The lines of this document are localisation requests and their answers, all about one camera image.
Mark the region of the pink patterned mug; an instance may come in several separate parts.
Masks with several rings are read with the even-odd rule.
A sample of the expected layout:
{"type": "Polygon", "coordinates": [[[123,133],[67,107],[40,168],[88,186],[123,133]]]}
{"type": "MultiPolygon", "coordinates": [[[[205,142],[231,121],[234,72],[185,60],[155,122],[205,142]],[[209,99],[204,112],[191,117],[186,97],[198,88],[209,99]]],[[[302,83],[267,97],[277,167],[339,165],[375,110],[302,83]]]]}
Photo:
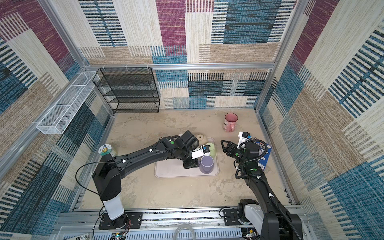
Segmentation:
{"type": "Polygon", "coordinates": [[[234,132],[239,117],[235,113],[225,114],[223,129],[225,132],[234,132]]]}

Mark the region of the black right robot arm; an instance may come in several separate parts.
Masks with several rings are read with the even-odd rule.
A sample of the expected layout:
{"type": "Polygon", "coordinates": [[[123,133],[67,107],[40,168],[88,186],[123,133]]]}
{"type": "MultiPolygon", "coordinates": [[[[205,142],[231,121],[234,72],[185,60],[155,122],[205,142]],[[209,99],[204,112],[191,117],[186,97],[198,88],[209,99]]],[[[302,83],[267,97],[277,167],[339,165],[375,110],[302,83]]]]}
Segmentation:
{"type": "Polygon", "coordinates": [[[256,201],[241,200],[239,221],[250,223],[261,240],[302,240],[302,220],[279,201],[270,187],[259,161],[268,151],[262,140],[248,140],[239,145],[222,140],[223,152],[234,159],[235,178],[242,179],[254,193],[256,201]]]}

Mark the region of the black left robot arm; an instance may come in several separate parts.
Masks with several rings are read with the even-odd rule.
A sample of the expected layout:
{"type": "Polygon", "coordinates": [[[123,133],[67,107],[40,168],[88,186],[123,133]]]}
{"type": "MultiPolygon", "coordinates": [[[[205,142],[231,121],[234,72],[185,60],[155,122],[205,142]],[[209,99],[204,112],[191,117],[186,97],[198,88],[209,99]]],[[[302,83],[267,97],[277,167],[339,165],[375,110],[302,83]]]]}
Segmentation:
{"type": "Polygon", "coordinates": [[[199,146],[199,140],[190,131],[186,131],[180,136],[161,137],[156,143],[129,154],[103,156],[92,179],[109,219],[114,221],[125,214],[122,179],[164,160],[179,160],[184,169],[197,168],[199,157],[196,154],[199,146]]]}

